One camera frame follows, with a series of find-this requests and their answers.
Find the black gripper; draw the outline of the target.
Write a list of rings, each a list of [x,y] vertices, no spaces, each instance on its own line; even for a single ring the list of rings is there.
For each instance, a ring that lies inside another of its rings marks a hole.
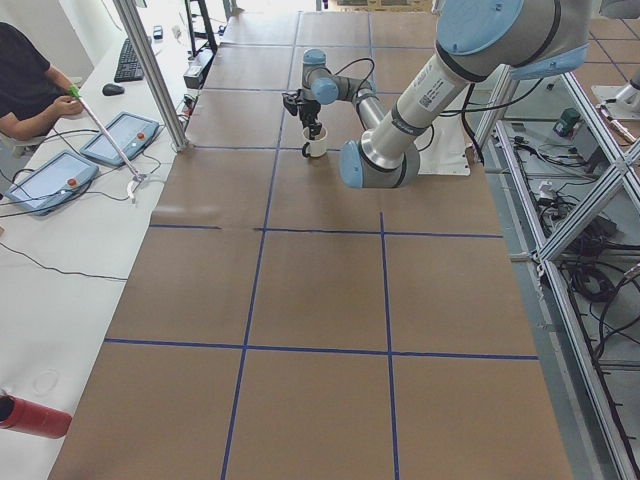
[[[303,126],[308,126],[307,138],[314,141],[320,135],[318,115],[321,104],[316,100],[303,99],[299,103],[299,117]]]

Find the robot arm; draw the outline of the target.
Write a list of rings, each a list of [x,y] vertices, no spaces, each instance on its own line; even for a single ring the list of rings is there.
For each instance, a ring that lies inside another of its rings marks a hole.
[[[319,49],[305,52],[301,86],[284,94],[283,104],[316,134],[322,106],[351,102],[365,131],[341,149],[343,182],[402,187],[419,171],[415,140],[467,85],[484,81],[500,65],[518,80],[578,68],[587,55],[590,17],[588,1],[448,1],[437,22],[434,55],[389,111],[367,80],[332,73]]]

